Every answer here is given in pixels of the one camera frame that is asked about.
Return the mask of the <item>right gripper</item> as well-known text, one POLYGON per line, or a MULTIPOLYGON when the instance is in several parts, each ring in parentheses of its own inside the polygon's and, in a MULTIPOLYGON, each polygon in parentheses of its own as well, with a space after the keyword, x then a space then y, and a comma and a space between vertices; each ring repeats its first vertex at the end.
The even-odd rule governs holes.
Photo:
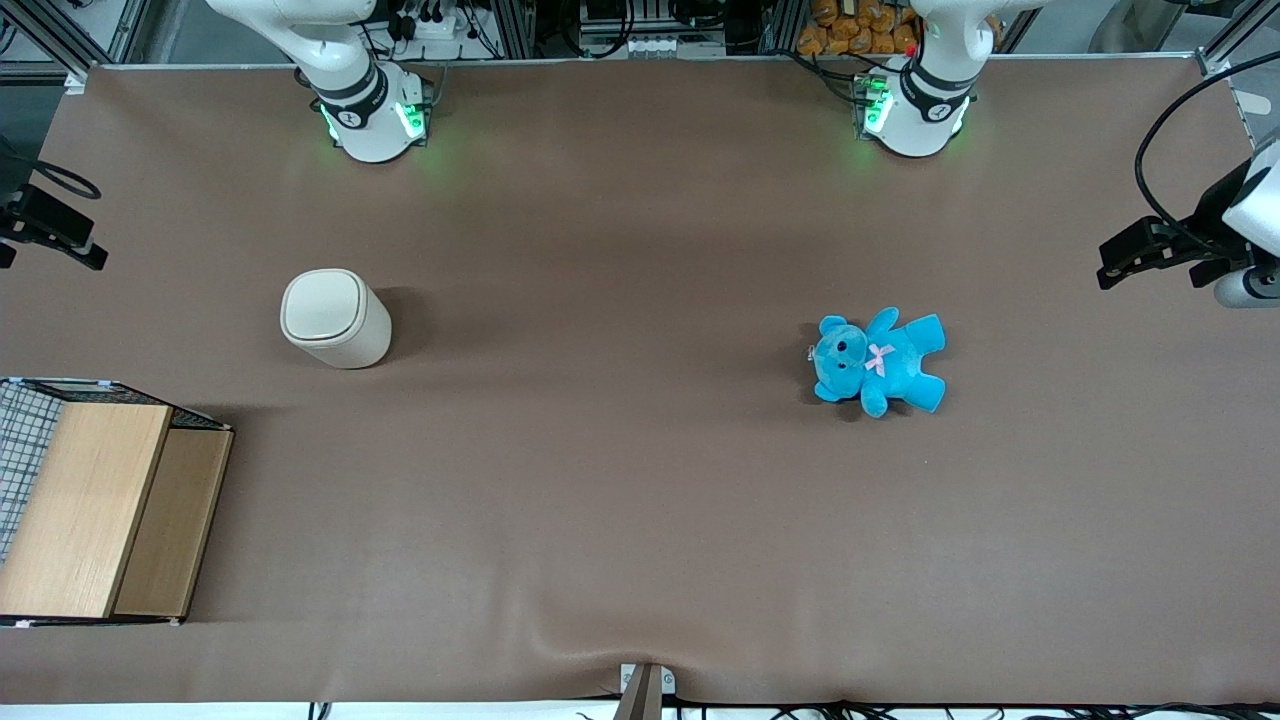
MULTIPOLYGON (((105 268, 109 252, 92 238, 93 222, 51 193, 22 184, 13 196, 4 196, 0 210, 1 238, 32 243, 59 251, 90 270, 105 268)), ((0 268, 12 268, 17 251, 0 243, 0 268)))

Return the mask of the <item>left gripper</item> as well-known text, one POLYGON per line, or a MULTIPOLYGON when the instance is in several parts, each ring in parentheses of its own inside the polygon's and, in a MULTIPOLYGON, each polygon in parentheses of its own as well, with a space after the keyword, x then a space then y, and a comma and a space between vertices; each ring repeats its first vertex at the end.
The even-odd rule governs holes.
POLYGON ((1242 290, 1249 263, 1279 255, 1279 141, 1265 140, 1252 158, 1211 184, 1192 214, 1192 233, 1206 249, 1156 217, 1143 217, 1098 246, 1100 290, 1147 272, 1196 263, 1190 284, 1242 290))

